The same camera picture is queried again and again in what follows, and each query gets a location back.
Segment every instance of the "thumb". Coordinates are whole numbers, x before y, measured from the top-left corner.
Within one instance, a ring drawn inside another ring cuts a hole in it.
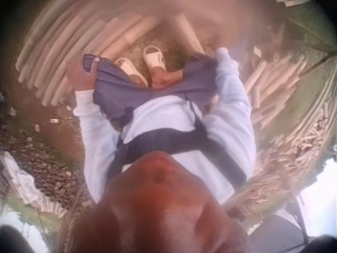
[[[98,63],[100,62],[100,58],[96,57],[93,62],[91,63],[91,70],[90,74],[96,74],[97,73],[97,68],[98,68]]]

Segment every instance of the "white slide sandal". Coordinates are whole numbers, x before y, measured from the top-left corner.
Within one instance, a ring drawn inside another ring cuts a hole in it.
[[[144,83],[145,86],[148,87],[148,82],[145,77],[136,69],[136,67],[132,64],[132,62],[125,57],[118,58],[115,61],[115,64],[118,65],[128,76],[136,75],[138,76]]]
[[[155,49],[154,53],[147,53],[149,49]],[[154,67],[161,67],[166,71],[165,61],[163,52],[154,45],[150,45],[144,48],[143,50],[143,59],[148,67],[148,70],[151,73],[151,69]]]

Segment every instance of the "long sleeve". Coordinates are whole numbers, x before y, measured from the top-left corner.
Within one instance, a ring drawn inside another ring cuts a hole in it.
[[[94,90],[75,92],[85,148],[84,176],[93,199],[98,202],[104,191],[106,173],[114,159],[119,132],[93,102]]]
[[[215,57],[218,61],[215,81],[220,99],[202,121],[209,138],[224,146],[249,178],[256,157],[250,104],[239,79],[237,63],[230,59],[228,50],[218,48]]]

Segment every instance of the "dark blue shorts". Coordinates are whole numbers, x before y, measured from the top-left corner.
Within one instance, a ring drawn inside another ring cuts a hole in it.
[[[83,67],[90,71],[95,55],[86,54]],[[176,95],[194,102],[202,111],[216,95],[217,62],[203,54],[193,54],[183,69],[183,81],[161,90],[136,86],[129,76],[109,59],[98,64],[94,102],[111,121],[127,125],[133,111],[154,98]]]

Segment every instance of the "fingers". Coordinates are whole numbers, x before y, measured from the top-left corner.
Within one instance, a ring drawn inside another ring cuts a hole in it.
[[[91,63],[90,74],[96,74],[97,73],[97,68],[98,68],[98,63],[99,62],[100,62],[100,58],[99,57],[95,57],[95,59]]]

